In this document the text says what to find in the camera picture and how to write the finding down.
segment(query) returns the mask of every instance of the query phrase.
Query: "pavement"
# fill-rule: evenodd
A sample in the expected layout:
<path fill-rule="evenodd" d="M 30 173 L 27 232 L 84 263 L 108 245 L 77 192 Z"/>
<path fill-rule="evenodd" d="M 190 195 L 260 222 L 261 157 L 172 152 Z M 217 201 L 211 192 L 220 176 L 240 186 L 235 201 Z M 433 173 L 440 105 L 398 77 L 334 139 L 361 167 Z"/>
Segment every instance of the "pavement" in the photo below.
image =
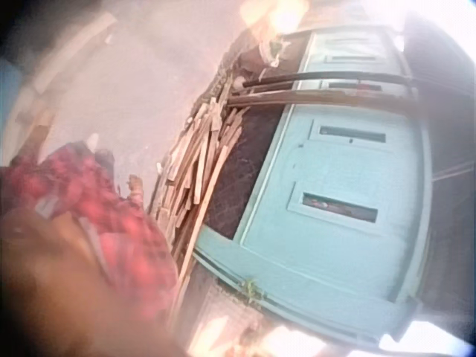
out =
<path fill-rule="evenodd" d="M 146 202 L 156 163 L 173 145 L 197 98 L 231 44 L 273 1 L 104 1 L 117 19 L 111 36 L 78 67 L 55 100 L 56 120 L 42 156 L 96 132 L 115 156 L 115 181 L 144 180 Z"/>

